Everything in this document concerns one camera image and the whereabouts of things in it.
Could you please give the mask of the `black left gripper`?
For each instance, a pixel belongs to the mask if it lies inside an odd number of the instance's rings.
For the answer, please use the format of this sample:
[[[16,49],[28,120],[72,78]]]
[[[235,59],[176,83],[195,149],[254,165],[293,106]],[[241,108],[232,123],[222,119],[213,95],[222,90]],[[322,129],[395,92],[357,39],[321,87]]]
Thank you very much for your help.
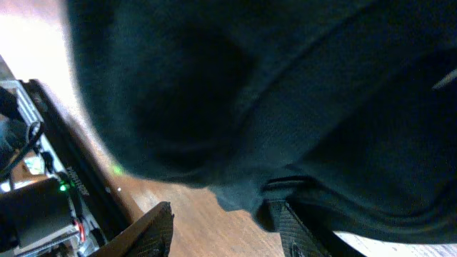
[[[29,128],[1,171],[1,255],[91,255],[131,225],[116,189],[37,80],[2,81],[1,90],[1,106]]]

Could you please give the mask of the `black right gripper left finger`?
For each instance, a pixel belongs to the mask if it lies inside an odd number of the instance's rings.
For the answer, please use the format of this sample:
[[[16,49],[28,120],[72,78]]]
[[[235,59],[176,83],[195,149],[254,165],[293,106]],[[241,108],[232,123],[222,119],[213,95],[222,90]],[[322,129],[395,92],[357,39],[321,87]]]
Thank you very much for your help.
[[[90,257],[168,257],[173,232],[171,204],[162,201]]]

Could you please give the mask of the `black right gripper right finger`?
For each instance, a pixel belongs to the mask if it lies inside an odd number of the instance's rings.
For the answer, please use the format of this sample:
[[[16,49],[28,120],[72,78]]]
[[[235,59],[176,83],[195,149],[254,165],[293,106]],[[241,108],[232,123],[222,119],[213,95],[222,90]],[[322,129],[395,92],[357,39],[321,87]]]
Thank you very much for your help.
[[[268,208],[286,257],[364,257],[319,223],[301,220],[288,203],[273,201]]]

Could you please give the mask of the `dark green t-shirt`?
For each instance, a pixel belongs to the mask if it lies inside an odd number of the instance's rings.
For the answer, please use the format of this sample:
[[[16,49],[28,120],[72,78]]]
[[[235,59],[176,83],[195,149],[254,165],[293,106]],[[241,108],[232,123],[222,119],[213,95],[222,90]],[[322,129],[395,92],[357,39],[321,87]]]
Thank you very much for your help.
[[[79,91],[131,175],[273,224],[456,241],[456,3],[68,1]]]

